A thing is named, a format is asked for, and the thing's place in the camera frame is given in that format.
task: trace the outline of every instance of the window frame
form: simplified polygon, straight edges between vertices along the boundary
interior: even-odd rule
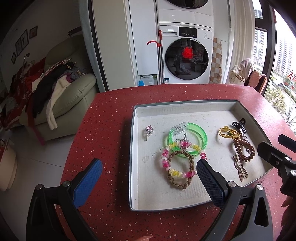
[[[274,9],[265,1],[259,0],[263,18],[255,18],[255,29],[267,32],[266,55],[262,73],[267,77],[267,84],[262,91],[264,96],[274,67],[276,53],[276,25]]]

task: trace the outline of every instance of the green plastic wristband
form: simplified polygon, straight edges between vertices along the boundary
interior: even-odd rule
[[[196,134],[199,142],[196,143],[197,145],[199,145],[201,147],[202,150],[205,149],[205,147],[207,146],[207,134],[205,133],[205,131],[198,125],[193,124],[193,123],[189,123],[189,122],[183,122],[180,125],[174,126],[169,133],[168,136],[168,144],[169,143],[173,143],[175,140],[173,139],[173,137],[175,135],[178,135],[182,132],[185,131],[190,131]],[[172,148],[173,151],[179,151],[181,150],[179,147],[173,147]],[[187,151],[190,155],[192,156],[197,156],[199,154],[198,151]]]

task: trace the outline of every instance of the picture frame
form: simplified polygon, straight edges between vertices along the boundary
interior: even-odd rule
[[[38,30],[38,26],[35,26],[34,28],[30,29],[30,31],[29,31],[29,39],[37,36],[37,30]]]
[[[16,56],[15,52],[13,52],[12,57],[11,57],[11,62],[13,64],[15,64],[16,59],[17,59],[17,56]]]
[[[21,39],[21,44],[22,44],[22,50],[24,50],[25,47],[29,44],[27,29],[22,33],[22,35],[20,36],[20,39]]]
[[[19,56],[20,53],[22,52],[22,41],[20,38],[15,43],[15,50],[16,50],[17,56]]]

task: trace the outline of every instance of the washing machine door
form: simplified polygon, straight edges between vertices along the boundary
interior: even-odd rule
[[[167,0],[170,3],[182,8],[200,8],[204,6],[208,0]]]
[[[209,65],[206,48],[192,38],[174,41],[165,53],[168,70],[182,80],[194,80],[201,76]]]

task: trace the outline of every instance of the gold bead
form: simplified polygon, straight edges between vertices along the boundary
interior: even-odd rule
[[[178,174],[179,174],[178,171],[174,171],[174,172],[173,172],[173,176],[176,176],[176,175],[178,175]]]
[[[223,130],[224,130],[225,132],[229,131],[229,127],[228,127],[228,126],[224,126],[224,127],[223,127]]]

